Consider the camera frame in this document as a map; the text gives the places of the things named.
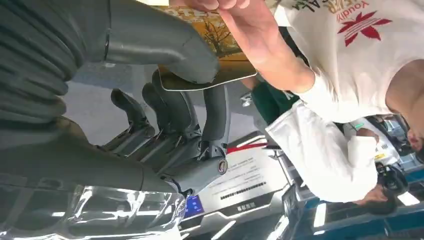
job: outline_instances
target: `book cover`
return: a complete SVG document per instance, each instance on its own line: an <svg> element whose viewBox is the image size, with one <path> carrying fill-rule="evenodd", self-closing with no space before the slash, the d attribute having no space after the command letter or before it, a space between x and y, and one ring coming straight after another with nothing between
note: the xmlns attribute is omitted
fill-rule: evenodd
<svg viewBox="0 0 424 240"><path fill-rule="evenodd" d="M257 74L256 69L240 49L216 11L202 12L182 6L156 6L155 8L191 23L216 54L220 65L215 79L205 84L185 81L167 70L166 67L159 65L160 78L164 89L169 91L203 90Z"/></svg>

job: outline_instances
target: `transparent plastic cover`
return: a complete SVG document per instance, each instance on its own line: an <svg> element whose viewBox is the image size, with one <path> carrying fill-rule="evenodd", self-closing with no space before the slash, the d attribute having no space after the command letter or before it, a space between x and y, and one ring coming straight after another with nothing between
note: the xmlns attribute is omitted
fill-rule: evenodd
<svg viewBox="0 0 424 240"><path fill-rule="evenodd" d="M32 197L12 225L3 224L0 239L150 239L175 232L186 205L179 193L97 186L50 196Z"/></svg>

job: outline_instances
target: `display screen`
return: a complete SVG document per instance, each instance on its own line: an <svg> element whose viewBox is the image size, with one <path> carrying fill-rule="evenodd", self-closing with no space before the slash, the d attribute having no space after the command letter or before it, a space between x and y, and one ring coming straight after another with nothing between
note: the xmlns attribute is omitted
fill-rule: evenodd
<svg viewBox="0 0 424 240"><path fill-rule="evenodd" d="M200 198L198 196L190 196L187 199L184 218L196 216L204 212L202 202L200 202Z"/></svg>

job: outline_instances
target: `autumn tree illustration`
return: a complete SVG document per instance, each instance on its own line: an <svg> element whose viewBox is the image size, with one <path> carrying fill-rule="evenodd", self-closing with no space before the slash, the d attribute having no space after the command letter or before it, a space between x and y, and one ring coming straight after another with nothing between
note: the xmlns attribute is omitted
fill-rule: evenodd
<svg viewBox="0 0 424 240"><path fill-rule="evenodd" d="M228 52L226 49L226 40L229 40L230 31L228 30L225 24L220 24L216 26L212 22L204 19L204 28L206 32L204 33L204 38L206 42L213 45L216 51L216 55L218 57L222 57L226 54L232 54L232 52Z"/></svg>

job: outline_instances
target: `red leaf logo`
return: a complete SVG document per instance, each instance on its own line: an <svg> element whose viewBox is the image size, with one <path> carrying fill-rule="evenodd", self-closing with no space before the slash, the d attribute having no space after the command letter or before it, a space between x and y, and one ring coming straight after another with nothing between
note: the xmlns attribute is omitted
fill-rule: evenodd
<svg viewBox="0 0 424 240"><path fill-rule="evenodd" d="M344 43L346 44L346 47L349 46L358 36L358 33L355 33L353 36L347 38L344 40Z"/></svg>
<svg viewBox="0 0 424 240"><path fill-rule="evenodd" d="M382 40L380 38L379 32L372 26L366 27L360 31L364 36L370 38L370 39L378 39Z"/></svg>
<svg viewBox="0 0 424 240"><path fill-rule="evenodd" d="M344 33L346 47L358 37L359 32L369 39L381 41L380 33L373 26L385 25L392 21L385 18L373 18L376 12L373 11L365 15L362 15L362 12L360 12L354 21L342 22L343 27L338 31L338 34Z"/></svg>

